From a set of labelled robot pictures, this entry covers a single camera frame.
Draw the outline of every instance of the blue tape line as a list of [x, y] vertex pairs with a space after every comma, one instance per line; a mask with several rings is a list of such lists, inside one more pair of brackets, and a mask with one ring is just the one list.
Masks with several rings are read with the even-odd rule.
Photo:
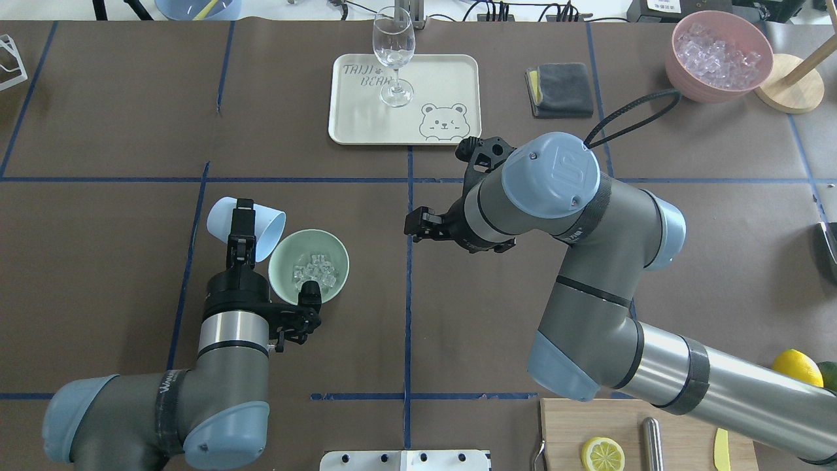
[[[808, 184], [809, 179], [667, 179], [667, 178], [623, 178], [627, 184]], [[3, 177], [4, 182], [22, 183], [189, 183], [197, 184], [200, 177]], [[813, 179], [816, 184], [837, 183], [832, 179]], [[462, 184], [464, 179], [413, 179], [415, 184]], [[288, 177], [208, 177], [207, 183], [328, 183], [328, 184], [403, 184], [401, 178], [288, 178]]]
[[[424, 392], [411, 393], [413, 401], [476, 401], [496, 399], [498, 401], [525, 401], [537, 397], [536, 392]], [[401, 401], [400, 392], [329, 392], [312, 394], [312, 401]]]
[[627, 184], [806, 184], [807, 179], [618, 179]]
[[223, 96], [223, 84], [227, 80], [227, 65], [229, 65], [229, 51], [233, 48], [233, 33], [235, 22], [229, 22], [229, 33], [227, 33], [227, 50], [223, 53], [223, 66], [221, 67], [221, 81], [218, 83], [218, 101], [215, 102], [215, 112], [221, 114], [221, 97]]
[[406, 184], [407, 179], [377, 177], [210, 177], [208, 182], [248, 184]]
[[[590, 23], [585, 23], [584, 26], [587, 28], [587, 48], [590, 51], [590, 68], [593, 69], [593, 88], [596, 90], [596, 104], [598, 105], [598, 119], [600, 121], [604, 121], [604, 104], [602, 103], [602, 89], [598, 86], [598, 69], [596, 68], [596, 53], [593, 52], [593, 29], [590, 27]], [[601, 132], [602, 138], [607, 137], [607, 134], [604, 133], [604, 130]], [[608, 175], [613, 177], [614, 176], [614, 161], [610, 158], [610, 146], [607, 142], [604, 144], [604, 154], [608, 157], [607, 165], [608, 165]]]
[[823, 208], [823, 200], [819, 197], [819, 190], [817, 184], [814, 182], [814, 173], [811, 172], [811, 165], [808, 162], [808, 154], [805, 152], [805, 147], [802, 145], [802, 138], [799, 137], [799, 130], [796, 128], [796, 121], [793, 115], [788, 113], [788, 122], [790, 123], [790, 130], [793, 134], [793, 140], [796, 141], [796, 148], [799, 150], [799, 157], [802, 159], [802, 166], [805, 168], [805, 174], [808, 176], [808, 183], [811, 185], [811, 191], [814, 193], [814, 199], [817, 201], [817, 211], [819, 212], [819, 220], [824, 223], [829, 222], [828, 216], [825, 215]]
[[425, 392], [413, 394], [416, 401], [474, 401], [498, 399], [500, 401], [525, 401], [537, 397], [536, 392]]
[[[413, 212], [413, 146], [407, 146], [407, 213]], [[412, 415], [411, 372], [413, 363], [413, 238], [407, 238], [407, 293], [404, 306], [404, 449], [412, 446], [410, 420]]]
[[400, 392], [330, 392], [327, 394], [312, 394], [312, 401], [401, 401], [404, 394]]
[[[200, 177], [3, 177], [7, 182], [26, 183], [190, 183]], [[208, 177], [207, 182], [247, 184], [406, 184], [404, 178], [386, 177]], [[413, 179], [418, 184], [462, 184], [465, 179]]]
[[421, 178], [421, 179], [413, 179], [413, 183], [416, 184], [463, 184], [465, 183], [465, 179], [431, 179], [431, 178]]
[[41, 76], [41, 70], [44, 68], [44, 62], [47, 59], [47, 53], [49, 52], [49, 46], [52, 44], [52, 39], [55, 36], [55, 29], [58, 27], [58, 22], [53, 21], [53, 26], [49, 30], [49, 36], [47, 36], [47, 43], [44, 45], [44, 51], [41, 53], [41, 60], [38, 61], [38, 67], [35, 68], [35, 74], [32, 75], [32, 81], [29, 82], [29, 90], [26, 91], [26, 98], [23, 99], [23, 106], [20, 108], [20, 114], [18, 115], [18, 122], [14, 125], [14, 130], [12, 131], [12, 136], [8, 140], [8, 147], [6, 147], [6, 155], [3, 156], [3, 163], [0, 163], [0, 178], [6, 173], [6, 166], [8, 165], [8, 160], [12, 157], [12, 149], [14, 148], [14, 142], [18, 140], [18, 132], [20, 131], [20, 125], [23, 124], [23, 117], [26, 115], [26, 109], [29, 107], [29, 101], [32, 100], [32, 94], [35, 92], [35, 85], [38, 83], [38, 78]]
[[177, 353], [177, 339], [180, 337], [180, 323], [183, 319], [183, 308], [186, 305], [186, 286], [189, 284], [189, 275], [192, 273], [192, 258], [195, 252], [195, 235], [198, 233], [198, 223], [201, 220], [201, 209], [203, 208], [203, 193], [207, 188], [207, 174], [209, 173], [209, 162], [203, 166], [201, 177], [201, 189], [198, 191], [198, 203], [195, 206], [195, 217], [192, 220], [192, 234], [189, 237], [189, 250], [186, 255], [186, 266], [183, 268], [183, 281], [180, 284], [180, 298], [177, 300], [177, 315], [174, 318], [174, 330], [172, 331], [172, 343], [168, 349], [168, 361], [166, 369], [174, 366], [174, 355]]
[[200, 183], [199, 177], [4, 177], [4, 182], [24, 183]]
[[0, 392], [0, 401], [49, 401], [53, 392]]

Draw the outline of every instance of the brown table surface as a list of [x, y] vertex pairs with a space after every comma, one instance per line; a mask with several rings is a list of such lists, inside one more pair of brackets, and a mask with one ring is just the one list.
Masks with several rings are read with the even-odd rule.
[[[286, 234], [334, 233], [352, 259], [310, 341], [271, 358], [269, 445], [247, 469], [317, 469], [329, 450], [402, 448], [480, 448], [494, 469], [528, 466], [537, 399], [553, 395], [528, 376], [526, 357], [565, 249], [542, 233], [502, 255], [408, 242], [404, 215], [445, 210], [464, 164], [450, 147], [329, 139], [331, 65], [371, 52], [371, 28], [0, 22], [30, 74], [0, 93], [0, 469], [68, 468], [47, 460], [40, 438], [63, 384], [193, 364], [203, 289], [223, 269], [205, 220], [225, 195], [286, 211]], [[802, 56], [833, 33], [767, 29], [778, 52]], [[668, 87], [671, 30], [431, 20], [417, 44], [473, 56], [482, 136], [519, 146], [550, 131], [583, 137]], [[533, 119], [525, 69], [569, 61], [591, 68], [595, 116]], [[837, 289], [813, 252], [814, 224], [837, 220], [837, 60], [819, 71], [826, 97], [807, 115], [753, 94], [683, 101], [596, 149], [602, 169], [677, 205], [689, 224], [675, 262], [640, 283], [639, 319], [760, 365], [788, 348], [837, 360]], [[808, 468], [756, 447], [762, 470]]]

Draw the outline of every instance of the glass base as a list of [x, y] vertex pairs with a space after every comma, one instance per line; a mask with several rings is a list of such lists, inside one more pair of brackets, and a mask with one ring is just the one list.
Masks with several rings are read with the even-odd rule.
[[395, 82], [385, 84], [381, 88], [381, 101], [387, 106], [400, 108], [406, 106], [413, 99], [413, 86], [410, 82], [399, 79], [398, 85], [401, 85], [401, 90], [397, 90]]

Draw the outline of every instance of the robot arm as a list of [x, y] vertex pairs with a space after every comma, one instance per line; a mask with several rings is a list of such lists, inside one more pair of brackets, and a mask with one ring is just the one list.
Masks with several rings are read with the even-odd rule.
[[528, 360], [538, 383], [577, 401], [611, 387], [810, 463], [837, 462], [834, 392], [630, 318], [642, 271], [683, 246], [676, 207], [600, 173], [584, 143], [561, 132], [518, 149], [470, 137], [456, 155], [469, 163], [462, 198], [444, 215], [416, 209], [405, 234], [472, 253], [506, 251], [534, 229], [569, 244]]
[[305, 343], [321, 321], [320, 288], [306, 282], [299, 305], [270, 302], [253, 271], [252, 199], [239, 199], [227, 269], [207, 285], [198, 360], [191, 370], [76, 380], [50, 401], [44, 451], [77, 471], [162, 469], [185, 453], [198, 469], [232, 469], [264, 451], [270, 407], [268, 342]]

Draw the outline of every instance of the glass stem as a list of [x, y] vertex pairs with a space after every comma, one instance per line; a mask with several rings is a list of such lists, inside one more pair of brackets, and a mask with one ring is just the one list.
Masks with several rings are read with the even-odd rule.
[[401, 80], [398, 78], [398, 69], [395, 70], [395, 84], [393, 85], [393, 93], [401, 93]]

